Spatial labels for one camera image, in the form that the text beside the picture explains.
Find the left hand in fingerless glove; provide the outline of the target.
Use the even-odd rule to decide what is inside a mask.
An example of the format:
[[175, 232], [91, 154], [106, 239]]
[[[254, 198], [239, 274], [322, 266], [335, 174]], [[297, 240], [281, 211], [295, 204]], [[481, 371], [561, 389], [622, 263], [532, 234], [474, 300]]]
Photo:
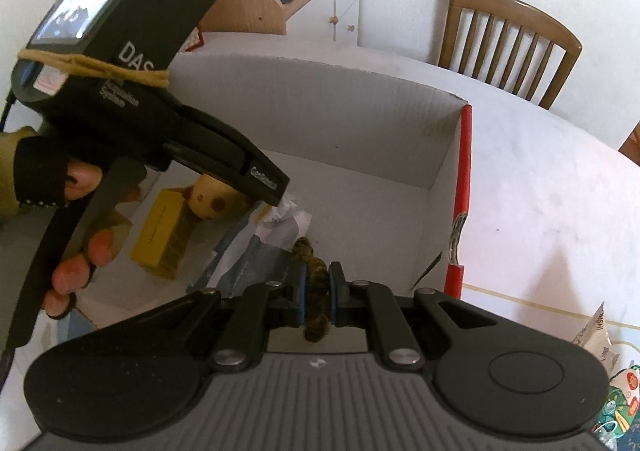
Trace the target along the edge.
[[[1, 221], [29, 207], [62, 207], [96, 191], [100, 167], [70, 157], [58, 145], [38, 137], [30, 127], [1, 135]], [[111, 263], [122, 250], [131, 222], [114, 210], [93, 228], [79, 253], [61, 260], [52, 272], [42, 307], [52, 319], [73, 309], [75, 294], [84, 289], [96, 268]]]

